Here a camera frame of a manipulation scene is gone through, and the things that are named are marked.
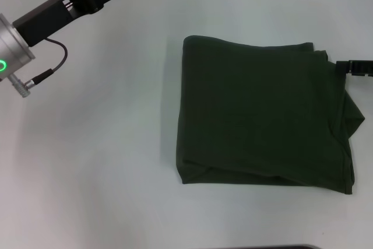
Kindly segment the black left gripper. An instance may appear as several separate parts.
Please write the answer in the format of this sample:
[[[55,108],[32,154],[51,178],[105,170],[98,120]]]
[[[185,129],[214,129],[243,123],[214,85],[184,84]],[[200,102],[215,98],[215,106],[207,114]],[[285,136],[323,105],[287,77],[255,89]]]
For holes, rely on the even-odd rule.
[[[33,47],[74,20],[100,8],[102,6],[96,0],[48,0],[15,20],[13,26],[27,45]]]

